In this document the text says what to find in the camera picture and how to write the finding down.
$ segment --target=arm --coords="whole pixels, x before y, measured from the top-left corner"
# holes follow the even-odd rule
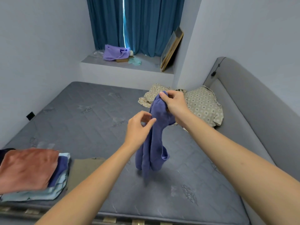
[[[298,224],[300,221],[300,183],[293,177],[228,139],[192,114],[182,92],[160,93],[178,124],[215,163],[267,224]]]
[[[145,111],[128,121],[124,144],[86,180],[56,203],[36,225],[91,224],[124,166],[145,141],[156,119]],[[148,122],[143,127],[141,122]]]

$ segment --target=hand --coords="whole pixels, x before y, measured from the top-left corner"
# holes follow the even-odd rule
[[[136,151],[144,143],[156,118],[151,118],[151,114],[146,111],[140,111],[129,119],[124,144]]]
[[[167,103],[168,109],[175,116],[176,122],[184,127],[182,119],[190,113],[190,110],[185,102],[183,93],[174,90],[168,90],[166,92],[168,96],[163,92],[159,93],[161,99]]]

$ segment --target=window sill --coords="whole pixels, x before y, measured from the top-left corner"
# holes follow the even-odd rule
[[[116,61],[106,61],[101,57],[93,57],[87,56],[82,62],[97,64],[97,65],[105,65],[126,69],[134,69],[134,70],[143,70],[150,72],[160,73],[160,57],[149,57],[144,54],[136,54],[135,57],[139,58],[142,61],[142,64],[139,66],[135,66],[133,64],[129,64],[128,62],[116,62]],[[163,73],[174,74],[173,66],[168,66]]]

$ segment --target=bed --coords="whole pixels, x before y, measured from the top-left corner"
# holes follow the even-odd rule
[[[223,106],[219,132],[300,180],[300,118],[287,105],[229,58],[216,60],[204,85]],[[71,159],[108,158],[122,145],[127,121],[140,110],[148,110],[137,102],[145,92],[73,82],[4,148],[54,148],[69,152]],[[138,219],[151,224],[264,224],[180,126],[164,130],[163,145],[170,159],[162,170],[143,180],[133,155],[98,218],[115,217],[117,223]],[[3,202],[0,206],[10,207],[11,215],[14,208],[43,211],[64,194],[65,190],[53,201]]]

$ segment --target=quilted mattress surface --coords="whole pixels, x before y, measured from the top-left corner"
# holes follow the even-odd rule
[[[71,159],[111,156],[123,143],[128,120],[147,108],[145,90],[69,84],[5,146],[53,148]],[[193,224],[249,224],[240,196],[180,126],[163,131],[170,154],[163,168],[143,180],[128,161],[99,214]],[[53,201],[11,202],[50,208]]]

